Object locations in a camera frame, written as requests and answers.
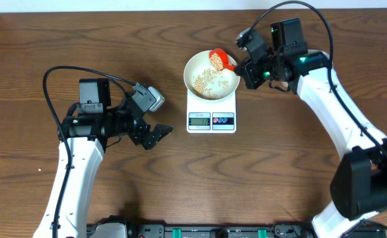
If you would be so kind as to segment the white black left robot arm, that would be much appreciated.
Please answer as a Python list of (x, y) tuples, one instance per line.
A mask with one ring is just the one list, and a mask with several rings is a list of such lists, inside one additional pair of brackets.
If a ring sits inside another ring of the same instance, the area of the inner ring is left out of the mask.
[(81, 79), (79, 101), (59, 124), (59, 163), (45, 214), (35, 237), (86, 237), (87, 213), (94, 180), (108, 139), (128, 136), (135, 145), (152, 149), (171, 126), (152, 128), (143, 116), (156, 111), (164, 97), (136, 83), (121, 103), (111, 106), (112, 79)]

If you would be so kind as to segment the red plastic measuring scoop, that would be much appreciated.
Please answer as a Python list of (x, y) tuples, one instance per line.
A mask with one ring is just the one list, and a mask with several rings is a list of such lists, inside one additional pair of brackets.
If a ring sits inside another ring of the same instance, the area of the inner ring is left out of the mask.
[(234, 66), (229, 63), (227, 53), (220, 48), (216, 48), (209, 52), (209, 61), (211, 66), (217, 71), (222, 71), (224, 69), (234, 71)]

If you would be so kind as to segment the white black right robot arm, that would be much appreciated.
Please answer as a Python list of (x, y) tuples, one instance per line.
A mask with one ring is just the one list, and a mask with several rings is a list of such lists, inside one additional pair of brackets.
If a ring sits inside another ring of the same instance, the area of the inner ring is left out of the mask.
[(342, 87), (329, 52), (311, 50), (299, 19), (271, 25), (272, 47), (254, 28), (236, 45), (248, 52), (234, 69), (249, 89), (287, 84), (318, 117), (340, 164), (330, 183), (331, 202), (312, 219), (315, 237), (345, 237), (387, 209), (387, 136), (359, 110)]

